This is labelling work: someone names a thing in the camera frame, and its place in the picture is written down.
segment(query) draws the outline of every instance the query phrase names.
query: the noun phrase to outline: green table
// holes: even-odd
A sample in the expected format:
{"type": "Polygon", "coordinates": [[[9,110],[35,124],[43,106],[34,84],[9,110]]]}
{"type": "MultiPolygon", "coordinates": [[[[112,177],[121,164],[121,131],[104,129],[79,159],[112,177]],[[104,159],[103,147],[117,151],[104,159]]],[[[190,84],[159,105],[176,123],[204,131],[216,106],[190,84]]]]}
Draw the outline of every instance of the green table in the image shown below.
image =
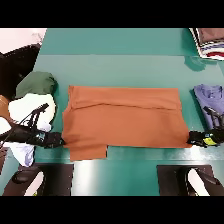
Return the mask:
{"type": "MultiPolygon", "coordinates": [[[[224,85],[224,66],[196,55],[187,29],[48,29],[34,70],[51,72],[58,81],[55,131],[62,131],[68,85],[179,88],[184,120],[190,130],[202,131],[205,121],[192,88],[224,85]]],[[[70,163],[63,148],[38,147],[35,159],[70,163]]],[[[107,159],[74,163],[72,195],[159,195],[158,164],[211,164],[224,183],[223,159],[224,147],[109,146],[107,159]]]]}

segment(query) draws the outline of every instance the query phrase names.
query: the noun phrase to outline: orange cloth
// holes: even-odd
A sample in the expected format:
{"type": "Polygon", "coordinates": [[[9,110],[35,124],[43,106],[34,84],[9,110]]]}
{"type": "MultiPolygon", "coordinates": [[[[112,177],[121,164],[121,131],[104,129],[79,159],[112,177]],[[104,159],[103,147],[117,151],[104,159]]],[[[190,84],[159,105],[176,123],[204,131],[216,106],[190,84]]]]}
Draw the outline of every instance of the orange cloth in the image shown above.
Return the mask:
{"type": "Polygon", "coordinates": [[[70,86],[63,120],[71,161],[106,158],[107,145],[191,147],[176,88],[70,86]]]}

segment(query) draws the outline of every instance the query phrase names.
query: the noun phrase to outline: orange fabric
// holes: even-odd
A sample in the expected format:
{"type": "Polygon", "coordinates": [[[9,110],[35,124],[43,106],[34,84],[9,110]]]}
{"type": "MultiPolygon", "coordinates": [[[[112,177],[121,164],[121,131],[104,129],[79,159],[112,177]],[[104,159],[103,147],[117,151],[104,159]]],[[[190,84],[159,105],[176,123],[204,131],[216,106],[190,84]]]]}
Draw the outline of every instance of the orange fabric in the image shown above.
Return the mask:
{"type": "Polygon", "coordinates": [[[191,147],[176,88],[70,86],[63,120],[72,161],[106,158],[107,145],[191,147]]]}

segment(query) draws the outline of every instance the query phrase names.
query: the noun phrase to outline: pile of clothes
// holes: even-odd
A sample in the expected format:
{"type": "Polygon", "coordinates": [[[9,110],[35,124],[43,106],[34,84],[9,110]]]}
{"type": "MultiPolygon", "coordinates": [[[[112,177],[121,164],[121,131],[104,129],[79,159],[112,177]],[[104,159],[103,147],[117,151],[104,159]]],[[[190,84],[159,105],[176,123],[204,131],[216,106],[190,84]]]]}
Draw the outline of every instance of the pile of clothes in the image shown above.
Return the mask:
{"type": "Polygon", "coordinates": [[[224,28],[189,28],[201,58],[224,60],[224,28]]]}
{"type": "MultiPolygon", "coordinates": [[[[4,113],[1,109],[0,116],[0,134],[9,131],[12,123],[20,123],[34,109],[47,103],[48,107],[44,113],[41,113],[37,122],[37,128],[49,132],[51,130],[50,122],[54,118],[55,103],[52,97],[54,86],[56,84],[52,74],[47,72],[31,72],[16,87],[15,100],[9,102],[5,97],[0,98],[4,103],[4,113]]],[[[18,142],[6,142],[4,147],[12,150],[14,157],[22,166],[29,167],[33,163],[34,145],[18,142]]]]}

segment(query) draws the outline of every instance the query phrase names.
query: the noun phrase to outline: white cloth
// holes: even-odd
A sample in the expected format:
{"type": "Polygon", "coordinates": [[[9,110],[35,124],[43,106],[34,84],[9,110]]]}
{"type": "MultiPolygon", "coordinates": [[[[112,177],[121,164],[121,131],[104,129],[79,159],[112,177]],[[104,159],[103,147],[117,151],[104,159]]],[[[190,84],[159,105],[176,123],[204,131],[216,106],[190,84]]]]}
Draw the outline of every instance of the white cloth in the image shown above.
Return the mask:
{"type": "MultiPolygon", "coordinates": [[[[51,125],[41,121],[39,122],[38,129],[49,132],[51,130],[51,125]]],[[[12,150],[13,156],[22,166],[29,167],[32,165],[34,152],[33,145],[18,142],[6,142],[4,147],[9,147],[12,150]]]]}
{"type": "MultiPolygon", "coordinates": [[[[39,106],[48,103],[48,108],[44,113],[40,113],[37,128],[49,132],[51,130],[50,121],[54,118],[55,113],[55,103],[54,99],[50,94],[47,95],[38,95],[33,93],[28,93],[26,96],[19,100],[14,100],[9,103],[9,112],[13,120],[20,122],[22,121],[29,113],[34,109],[37,109],[39,106]]],[[[0,125],[7,122],[6,120],[0,120],[0,125]]],[[[0,131],[10,130],[9,127],[4,124],[4,128],[0,128],[0,131]]],[[[18,162],[25,167],[29,167],[33,163],[33,152],[34,146],[26,143],[18,142],[6,142],[4,147],[10,147],[14,157],[18,162]]]]}
{"type": "Polygon", "coordinates": [[[10,117],[15,121],[20,122],[34,109],[45,103],[48,103],[49,106],[44,113],[40,113],[40,117],[37,122],[38,128],[39,122],[45,121],[46,123],[50,123],[50,121],[54,118],[55,103],[51,94],[38,95],[34,93],[28,93],[19,100],[11,101],[9,103],[10,117]]]}

